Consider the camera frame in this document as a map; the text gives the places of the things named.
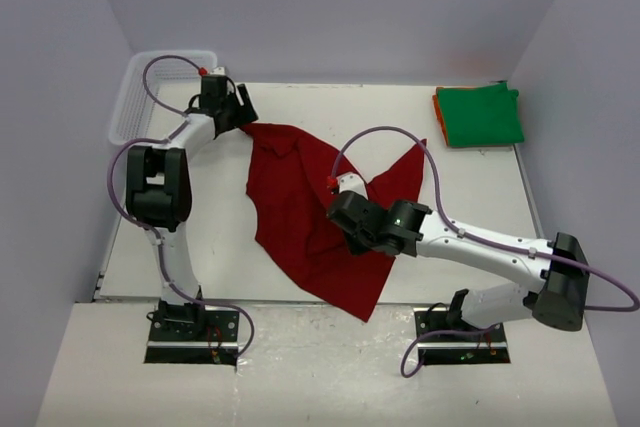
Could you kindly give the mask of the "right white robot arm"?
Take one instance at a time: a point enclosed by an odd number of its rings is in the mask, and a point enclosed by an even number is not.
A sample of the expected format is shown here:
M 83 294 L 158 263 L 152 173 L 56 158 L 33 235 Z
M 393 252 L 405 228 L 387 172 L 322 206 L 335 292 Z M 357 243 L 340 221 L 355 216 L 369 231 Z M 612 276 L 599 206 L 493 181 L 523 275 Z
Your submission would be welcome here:
M 343 231 L 354 255 L 444 259 L 503 278 L 497 287 L 455 292 L 436 326 L 456 339 L 527 318 L 567 332 L 582 327 L 589 275 L 571 264 L 581 248 L 570 235 L 548 243 L 482 230 L 480 236 L 489 240 L 483 244 L 465 225 L 446 224 L 425 205 L 398 200 L 385 209 L 354 191 L 338 194 L 327 217 Z

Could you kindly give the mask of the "red t shirt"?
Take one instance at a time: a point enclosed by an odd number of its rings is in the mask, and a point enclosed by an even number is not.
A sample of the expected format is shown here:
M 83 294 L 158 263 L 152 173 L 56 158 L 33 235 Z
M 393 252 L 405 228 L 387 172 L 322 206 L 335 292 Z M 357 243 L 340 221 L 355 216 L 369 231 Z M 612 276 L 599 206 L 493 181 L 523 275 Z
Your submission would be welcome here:
M 352 255 L 326 216 L 332 166 L 348 173 L 353 164 L 297 127 L 253 123 L 243 131 L 253 140 L 246 194 L 256 210 L 256 241 L 298 287 L 368 321 L 394 260 L 375 252 Z

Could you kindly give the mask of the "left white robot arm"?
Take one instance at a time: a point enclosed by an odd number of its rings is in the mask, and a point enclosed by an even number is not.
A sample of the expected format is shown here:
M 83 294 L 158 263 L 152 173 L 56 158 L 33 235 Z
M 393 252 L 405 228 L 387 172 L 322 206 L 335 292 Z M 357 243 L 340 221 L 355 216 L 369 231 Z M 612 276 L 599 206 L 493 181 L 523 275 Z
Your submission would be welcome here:
M 226 75 L 203 74 L 200 93 L 190 99 L 179 127 L 162 140 L 136 139 L 126 147 L 126 214 L 146 231 L 162 282 L 152 322 L 180 340 L 202 335 L 208 341 L 222 340 L 189 254 L 189 161 L 220 135 L 257 120 L 244 84 Z

